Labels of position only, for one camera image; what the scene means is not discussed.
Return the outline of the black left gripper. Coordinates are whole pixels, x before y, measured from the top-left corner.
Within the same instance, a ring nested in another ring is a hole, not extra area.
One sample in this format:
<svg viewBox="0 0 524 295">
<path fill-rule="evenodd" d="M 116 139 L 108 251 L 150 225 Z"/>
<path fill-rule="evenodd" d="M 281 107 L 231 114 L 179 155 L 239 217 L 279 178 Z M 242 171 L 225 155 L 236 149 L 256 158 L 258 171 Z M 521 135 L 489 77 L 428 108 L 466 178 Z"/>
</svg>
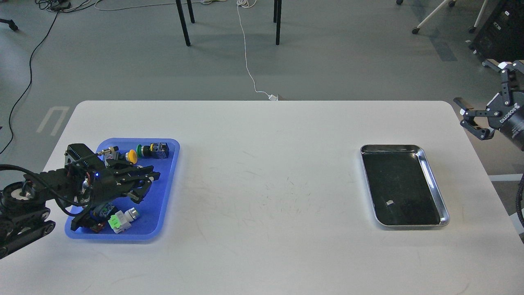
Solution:
<svg viewBox="0 0 524 295">
<path fill-rule="evenodd" d="M 94 207 L 120 197 L 127 197 L 133 203 L 140 204 L 148 194 L 152 183 L 161 175 L 160 172 L 154 171 L 153 166 L 142 167 L 118 159 L 109 159 L 105 169 L 88 170 L 88 174 L 90 176 L 89 200 L 84 207 Z"/>
</svg>

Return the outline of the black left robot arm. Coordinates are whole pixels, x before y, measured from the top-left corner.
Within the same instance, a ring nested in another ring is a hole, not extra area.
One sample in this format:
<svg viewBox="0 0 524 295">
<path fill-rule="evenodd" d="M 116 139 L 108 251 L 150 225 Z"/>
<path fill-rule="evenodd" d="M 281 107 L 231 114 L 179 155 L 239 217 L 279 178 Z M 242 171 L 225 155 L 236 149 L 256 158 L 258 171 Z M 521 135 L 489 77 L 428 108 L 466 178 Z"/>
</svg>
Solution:
<svg viewBox="0 0 524 295">
<path fill-rule="evenodd" d="M 117 146 L 93 152 L 85 144 L 75 143 L 68 145 L 64 156 L 64 168 L 39 174 L 1 165 L 1 170 L 24 173 L 24 181 L 1 190 L 2 258 L 54 230 L 55 222 L 47 218 L 47 201 L 54 200 L 73 218 L 71 230 L 82 227 L 98 233 L 107 224 L 114 226 L 118 216 L 136 218 L 135 209 L 123 213 L 113 201 L 128 197 L 139 204 L 160 177 L 153 166 L 136 165 L 134 150 L 119 156 Z"/>
</svg>

